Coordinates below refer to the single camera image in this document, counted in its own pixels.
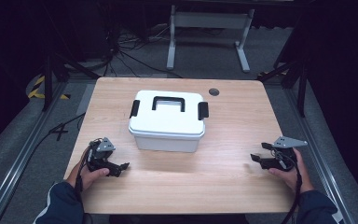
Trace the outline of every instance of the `person's right hand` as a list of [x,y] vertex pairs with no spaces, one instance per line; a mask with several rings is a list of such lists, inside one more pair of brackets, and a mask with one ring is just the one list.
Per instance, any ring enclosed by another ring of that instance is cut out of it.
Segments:
[[[302,185],[301,185],[300,193],[313,190],[314,187],[310,182],[310,176],[308,175],[307,167],[304,164],[304,161],[301,157],[301,153],[295,148],[294,148],[294,152],[296,153],[296,157],[297,157],[298,170],[300,171],[300,174],[302,176]],[[277,177],[281,178],[286,183],[286,185],[289,186],[290,189],[292,189],[293,192],[296,192],[297,171],[295,168],[293,168],[289,172],[285,172],[275,168],[270,168],[268,169],[268,171],[272,175],[276,175]]]

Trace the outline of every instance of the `person's left hand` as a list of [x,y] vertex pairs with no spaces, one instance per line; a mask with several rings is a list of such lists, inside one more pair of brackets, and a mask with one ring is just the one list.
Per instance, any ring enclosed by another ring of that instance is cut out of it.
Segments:
[[[80,162],[78,162],[77,165],[72,169],[71,174],[69,174],[68,178],[66,179],[66,182],[68,182],[73,188],[75,188],[77,172],[81,165],[80,163],[82,162],[82,159],[85,156],[85,152],[83,153],[83,156],[81,157]],[[80,172],[80,175],[82,177],[82,182],[83,182],[83,190],[88,189],[92,185],[92,183],[95,180],[97,180],[98,178],[100,178],[101,176],[105,176],[108,174],[109,174],[109,169],[107,169],[107,168],[103,168],[103,169],[99,169],[99,170],[91,172],[89,170],[89,167],[87,167],[87,165],[84,166]]]

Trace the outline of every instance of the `table top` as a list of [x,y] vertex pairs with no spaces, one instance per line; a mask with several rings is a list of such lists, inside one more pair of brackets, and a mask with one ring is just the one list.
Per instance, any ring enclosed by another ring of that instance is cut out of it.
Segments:
[[[210,88],[220,91],[218,96]],[[132,101],[140,90],[186,91],[209,104],[205,135],[194,153],[138,149],[129,132]],[[264,86],[258,81],[101,77],[89,102],[65,178],[89,142],[107,137],[109,161],[129,162],[120,177],[104,176],[83,192],[94,214],[209,214],[287,212],[293,194],[251,160],[269,152],[261,142],[281,135]]]

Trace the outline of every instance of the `sleeve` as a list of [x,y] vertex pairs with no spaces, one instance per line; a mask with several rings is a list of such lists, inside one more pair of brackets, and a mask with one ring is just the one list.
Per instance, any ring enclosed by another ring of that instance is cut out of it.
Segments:
[[83,213],[83,204],[77,199],[74,188],[67,182],[61,182],[51,187],[47,207],[36,217],[34,224],[81,224]]
[[300,194],[297,223],[343,223],[343,216],[336,205],[318,190]]

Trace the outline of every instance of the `dark background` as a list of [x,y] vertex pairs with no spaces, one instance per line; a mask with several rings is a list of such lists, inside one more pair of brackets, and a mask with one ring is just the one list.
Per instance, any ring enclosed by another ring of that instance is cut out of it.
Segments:
[[[112,17],[102,16],[94,1],[0,0],[0,133],[28,103],[25,87],[40,74],[50,50],[76,62],[103,58],[120,26],[145,39],[148,28],[167,23],[170,14],[170,6],[112,7],[105,1],[100,6],[114,12]],[[302,17],[297,8],[260,8],[253,26],[296,26],[282,62],[295,60],[302,50],[309,53],[310,84],[358,182],[358,1],[311,6]]]

